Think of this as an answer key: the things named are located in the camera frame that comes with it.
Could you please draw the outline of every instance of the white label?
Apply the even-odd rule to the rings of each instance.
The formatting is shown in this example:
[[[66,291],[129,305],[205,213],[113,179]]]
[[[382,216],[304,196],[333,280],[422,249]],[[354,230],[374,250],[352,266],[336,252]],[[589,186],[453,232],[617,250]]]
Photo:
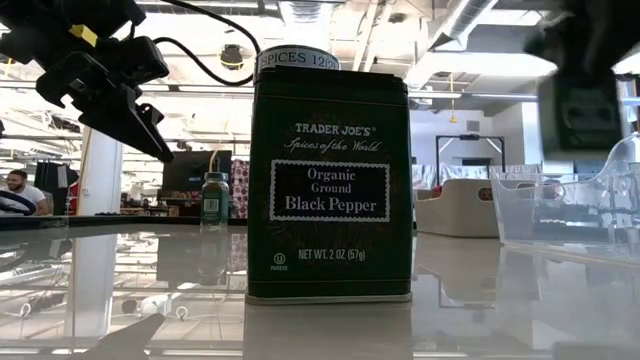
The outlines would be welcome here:
[[[204,211],[211,211],[211,212],[216,212],[218,211],[219,208],[219,201],[218,199],[207,199],[204,201]]]
[[[257,62],[256,73],[276,66],[340,70],[340,62],[335,56],[321,50],[293,45],[267,49],[258,55]]]

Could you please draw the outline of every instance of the net weight text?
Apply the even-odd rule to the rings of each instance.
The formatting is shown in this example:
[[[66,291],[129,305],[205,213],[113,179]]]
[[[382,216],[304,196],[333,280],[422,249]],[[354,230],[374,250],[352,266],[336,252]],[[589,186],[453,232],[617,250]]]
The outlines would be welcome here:
[[[300,249],[298,259],[364,261],[365,252],[359,249]]]

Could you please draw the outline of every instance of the black cable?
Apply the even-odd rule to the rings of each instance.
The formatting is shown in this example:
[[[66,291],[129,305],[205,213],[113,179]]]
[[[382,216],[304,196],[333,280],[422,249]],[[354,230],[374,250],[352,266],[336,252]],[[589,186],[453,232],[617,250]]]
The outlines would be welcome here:
[[[175,6],[179,6],[181,8],[187,9],[187,10],[191,10],[193,12],[196,12],[198,14],[202,14],[202,15],[206,15],[214,20],[220,21],[221,23],[224,23],[236,30],[238,30],[239,32],[241,32],[243,35],[245,35],[247,38],[249,38],[249,40],[251,41],[251,44],[253,44],[253,48],[256,52],[256,56],[260,53],[260,44],[258,44],[258,41],[256,40],[256,38],[251,35],[251,33],[245,29],[244,27],[240,26],[239,24],[235,23],[234,21],[231,21],[223,16],[220,16],[218,14],[214,14],[211,11],[202,9],[198,6],[186,3],[184,1],[180,1],[180,0],[161,0],[162,2],[166,2],[168,4],[171,5],[175,5]],[[163,42],[168,42],[171,43],[177,47],[180,48],[180,50],[182,50],[185,54],[187,54],[187,56],[189,56],[191,58],[191,60],[193,60],[200,69],[202,69],[202,71],[204,71],[207,75],[209,75],[210,77],[212,77],[214,80],[216,80],[217,82],[226,85],[226,86],[241,86],[244,84],[247,84],[249,82],[251,82],[253,80],[253,74],[251,74],[248,78],[244,79],[244,80],[240,80],[240,81],[227,81],[224,80],[223,78],[219,77],[218,75],[214,74],[204,63],[202,63],[202,61],[200,61],[200,59],[198,59],[198,57],[191,52],[191,50],[189,50],[186,46],[182,45],[182,43],[180,43],[178,40],[169,38],[169,37],[161,37],[158,39],[153,40],[154,43],[156,44],[160,44]]]
[[[171,43],[177,47],[180,48],[180,50],[182,50],[185,54],[187,54],[188,57],[191,58],[191,60],[193,60],[193,62],[196,63],[196,65],[198,65],[198,67],[200,69],[202,69],[202,71],[205,72],[205,74],[209,75],[210,77],[212,77],[215,81],[226,85],[226,86],[242,86],[244,84],[247,84],[249,82],[251,82],[253,80],[253,74],[251,76],[249,76],[248,78],[244,79],[244,80],[240,80],[240,81],[228,81],[225,80],[223,78],[221,78],[220,76],[216,75],[213,73],[213,71],[211,71],[211,69],[209,69],[202,61],[200,61],[200,59],[198,59],[198,56],[196,56],[196,54],[194,54],[191,50],[189,50],[189,48],[187,48],[186,46],[182,45],[181,42],[179,42],[176,39],[170,38],[170,37],[160,37],[157,38],[155,40],[153,40],[154,43],[156,44],[160,44],[163,42],[166,43]]]

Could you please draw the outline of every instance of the man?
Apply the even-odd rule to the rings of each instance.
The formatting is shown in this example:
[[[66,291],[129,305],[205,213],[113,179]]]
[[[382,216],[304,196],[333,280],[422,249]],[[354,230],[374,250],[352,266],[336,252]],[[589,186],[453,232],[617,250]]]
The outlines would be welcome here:
[[[33,214],[34,216],[51,214],[47,198],[44,196],[42,191],[36,187],[27,185],[26,172],[22,170],[11,171],[9,176],[7,176],[7,190],[10,193],[18,195],[33,203],[36,206],[36,212]],[[28,210],[23,204],[3,197],[0,197],[0,203],[17,210]]]

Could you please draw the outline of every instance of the small glass bottle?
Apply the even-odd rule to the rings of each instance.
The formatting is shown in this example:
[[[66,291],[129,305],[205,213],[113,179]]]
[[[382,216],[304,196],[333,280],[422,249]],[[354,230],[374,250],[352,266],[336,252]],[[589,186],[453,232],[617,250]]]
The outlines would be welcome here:
[[[226,229],[229,219],[228,175],[221,172],[205,174],[202,186],[200,226],[208,229]]]

